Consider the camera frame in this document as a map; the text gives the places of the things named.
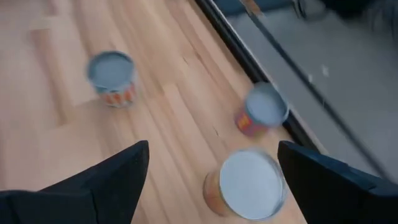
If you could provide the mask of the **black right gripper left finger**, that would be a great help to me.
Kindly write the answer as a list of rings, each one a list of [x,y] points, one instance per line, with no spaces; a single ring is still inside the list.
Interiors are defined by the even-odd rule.
[[[0,224],[130,224],[148,166],[143,140],[42,190],[0,190]]]

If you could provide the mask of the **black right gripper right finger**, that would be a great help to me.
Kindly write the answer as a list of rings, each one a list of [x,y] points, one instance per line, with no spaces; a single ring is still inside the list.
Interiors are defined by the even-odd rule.
[[[289,141],[277,158],[308,224],[398,224],[398,185]]]

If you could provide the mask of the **wide orange label can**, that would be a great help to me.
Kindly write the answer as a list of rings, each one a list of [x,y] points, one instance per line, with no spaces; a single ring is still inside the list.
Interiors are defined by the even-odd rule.
[[[233,152],[203,183],[203,198],[212,212],[251,221],[273,217],[286,193],[280,166],[259,147]]]

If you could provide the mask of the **small red label can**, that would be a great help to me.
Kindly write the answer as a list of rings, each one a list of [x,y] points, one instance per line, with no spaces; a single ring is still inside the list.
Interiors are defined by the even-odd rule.
[[[288,115],[289,106],[278,91],[270,83],[258,82],[246,95],[234,122],[243,134],[258,137],[281,126]]]

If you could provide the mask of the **small blue orange label can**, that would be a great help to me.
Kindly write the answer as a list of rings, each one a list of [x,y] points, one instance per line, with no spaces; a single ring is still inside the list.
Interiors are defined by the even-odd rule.
[[[108,106],[124,107],[136,97],[136,69],[133,60],[120,51],[95,55],[87,66],[87,78]]]

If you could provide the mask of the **black hazard striped floor mat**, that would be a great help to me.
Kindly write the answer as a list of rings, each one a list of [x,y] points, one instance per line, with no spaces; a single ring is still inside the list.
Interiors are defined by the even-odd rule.
[[[213,0],[225,16],[237,16],[246,12],[266,12],[294,5],[294,0]]]

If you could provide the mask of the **black metal table frame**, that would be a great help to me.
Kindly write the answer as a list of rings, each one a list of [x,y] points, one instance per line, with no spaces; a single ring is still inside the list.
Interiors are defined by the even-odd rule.
[[[272,85],[272,82],[266,77],[265,71],[255,62],[253,56],[250,55],[249,50],[244,46],[243,42],[239,40],[233,28],[228,24],[226,19],[223,19],[223,14],[217,12],[215,3],[212,0],[193,0],[205,17],[209,20],[217,36],[221,38],[223,44],[231,52],[234,59],[239,63],[245,71],[246,76],[252,83],[266,82]],[[287,119],[283,122],[283,127],[291,135],[292,139],[301,146],[307,147],[314,151],[320,152],[320,148],[307,134],[303,126],[299,123],[293,112],[289,111]]]

